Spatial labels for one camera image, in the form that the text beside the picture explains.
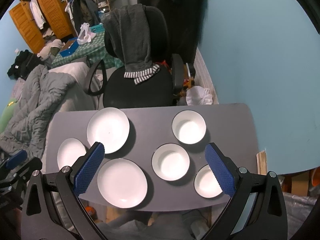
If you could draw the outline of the green checkered tablecloth table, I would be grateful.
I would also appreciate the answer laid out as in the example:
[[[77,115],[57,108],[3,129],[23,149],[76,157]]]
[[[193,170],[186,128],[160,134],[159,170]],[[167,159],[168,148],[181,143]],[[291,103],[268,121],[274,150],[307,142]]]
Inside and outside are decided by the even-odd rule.
[[[65,64],[69,64],[72,61],[83,57],[87,57],[87,61],[89,62],[90,66],[100,59],[103,59],[105,67],[107,69],[113,67],[120,68],[121,66],[123,66],[120,59],[112,57],[106,51],[104,44],[104,32],[99,32],[90,43],[78,46],[78,48],[75,50],[73,54],[66,57],[62,57],[60,54],[58,54],[53,60],[51,68],[56,68]]]

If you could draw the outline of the white bed sheet mattress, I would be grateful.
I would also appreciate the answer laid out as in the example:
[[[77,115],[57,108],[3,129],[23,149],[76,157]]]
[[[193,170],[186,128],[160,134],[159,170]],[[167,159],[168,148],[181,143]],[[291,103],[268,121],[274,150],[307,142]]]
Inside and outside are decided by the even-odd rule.
[[[73,62],[51,69],[50,72],[65,73],[76,80],[75,85],[68,90],[56,112],[92,111],[98,109],[98,96],[90,96],[84,92],[85,78],[89,72],[87,64]]]

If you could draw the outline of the white plastic bag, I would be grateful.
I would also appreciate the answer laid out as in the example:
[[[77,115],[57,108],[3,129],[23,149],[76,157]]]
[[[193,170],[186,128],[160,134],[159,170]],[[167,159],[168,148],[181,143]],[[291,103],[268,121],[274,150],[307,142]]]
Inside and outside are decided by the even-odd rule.
[[[92,42],[96,37],[96,33],[91,31],[91,28],[88,23],[83,23],[80,27],[80,34],[77,38],[78,45],[84,45]]]

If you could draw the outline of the blue box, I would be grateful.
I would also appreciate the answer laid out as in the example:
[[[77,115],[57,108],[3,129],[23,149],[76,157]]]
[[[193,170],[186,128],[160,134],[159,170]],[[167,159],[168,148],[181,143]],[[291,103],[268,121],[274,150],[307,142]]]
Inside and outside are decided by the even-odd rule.
[[[78,39],[76,37],[72,38],[68,40],[67,43],[61,48],[59,54],[62,57],[70,56],[77,50],[78,46]]]

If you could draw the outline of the black clothes pile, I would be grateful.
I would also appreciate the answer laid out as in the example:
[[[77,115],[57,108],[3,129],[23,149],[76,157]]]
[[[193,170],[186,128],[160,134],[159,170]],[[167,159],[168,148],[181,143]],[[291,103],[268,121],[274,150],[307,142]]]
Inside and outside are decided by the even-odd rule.
[[[39,64],[43,64],[43,62],[36,54],[29,50],[20,51],[14,63],[7,71],[7,75],[11,79],[17,80],[18,78],[22,78],[26,80],[30,72]]]

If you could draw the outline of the small white plate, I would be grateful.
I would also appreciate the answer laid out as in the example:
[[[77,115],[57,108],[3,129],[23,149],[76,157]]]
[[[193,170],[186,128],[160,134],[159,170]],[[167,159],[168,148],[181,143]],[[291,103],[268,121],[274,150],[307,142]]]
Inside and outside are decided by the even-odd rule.
[[[86,148],[82,142],[75,138],[63,141],[57,152],[57,164],[59,169],[64,166],[72,166],[79,157],[86,154]]]

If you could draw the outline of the white cloth on floor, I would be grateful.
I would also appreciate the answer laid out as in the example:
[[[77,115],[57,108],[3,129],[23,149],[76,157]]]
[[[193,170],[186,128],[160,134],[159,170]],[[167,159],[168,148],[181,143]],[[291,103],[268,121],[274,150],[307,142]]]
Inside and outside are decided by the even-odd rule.
[[[210,90],[201,86],[194,86],[188,89],[185,99],[188,106],[213,104],[213,96]]]

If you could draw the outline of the black office chair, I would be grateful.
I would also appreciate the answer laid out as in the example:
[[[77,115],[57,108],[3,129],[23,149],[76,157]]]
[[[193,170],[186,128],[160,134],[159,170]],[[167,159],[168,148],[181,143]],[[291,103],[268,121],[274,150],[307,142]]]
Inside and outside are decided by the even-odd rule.
[[[85,78],[84,92],[91,96],[102,95],[104,107],[173,106],[182,90],[184,63],[180,55],[172,52],[163,13],[156,7],[144,6],[150,29],[151,59],[160,70],[136,85],[132,79],[124,77],[124,65],[108,77],[104,61],[95,62]]]

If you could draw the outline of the large white plate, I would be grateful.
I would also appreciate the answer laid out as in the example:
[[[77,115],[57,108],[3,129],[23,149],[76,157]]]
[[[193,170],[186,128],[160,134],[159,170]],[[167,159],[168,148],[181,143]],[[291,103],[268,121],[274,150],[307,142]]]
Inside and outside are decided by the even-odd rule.
[[[130,123],[126,114],[120,109],[107,107],[95,113],[87,125],[87,141],[92,146],[100,142],[105,154],[121,149],[130,132]]]
[[[106,162],[98,172],[97,184],[103,198],[122,209],[139,205],[148,192],[144,172],[137,164],[124,158]]]

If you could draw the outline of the grey quilted comforter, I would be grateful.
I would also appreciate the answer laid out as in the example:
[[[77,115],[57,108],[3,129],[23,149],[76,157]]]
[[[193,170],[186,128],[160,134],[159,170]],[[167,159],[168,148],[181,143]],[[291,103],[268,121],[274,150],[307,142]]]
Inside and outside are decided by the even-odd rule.
[[[35,67],[27,77],[21,99],[7,127],[1,133],[1,154],[11,157],[25,150],[28,159],[42,158],[47,127],[76,79],[66,73]]]

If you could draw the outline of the orange wooden wardrobe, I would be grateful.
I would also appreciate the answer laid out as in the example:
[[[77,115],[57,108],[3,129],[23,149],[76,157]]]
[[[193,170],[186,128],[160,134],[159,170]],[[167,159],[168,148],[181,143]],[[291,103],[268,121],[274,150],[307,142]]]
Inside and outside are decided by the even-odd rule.
[[[45,46],[47,30],[62,41],[75,36],[65,7],[62,0],[19,0],[9,14],[24,41],[37,54]]]

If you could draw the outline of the white bowl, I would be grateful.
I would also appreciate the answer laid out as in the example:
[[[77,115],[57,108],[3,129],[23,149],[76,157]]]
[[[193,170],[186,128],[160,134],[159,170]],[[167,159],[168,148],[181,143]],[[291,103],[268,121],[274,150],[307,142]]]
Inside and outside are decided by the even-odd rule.
[[[178,141],[192,145],[203,139],[207,126],[201,114],[192,110],[184,110],[175,115],[171,129]]]
[[[202,167],[194,179],[194,189],[203,198],[214,198],[222,193],[222,189],[209,165]]]
[[[190,158],[182,146],[173,143],[164,144],[153,153],[151,165],[159,178],[176,181],[187,174]]]

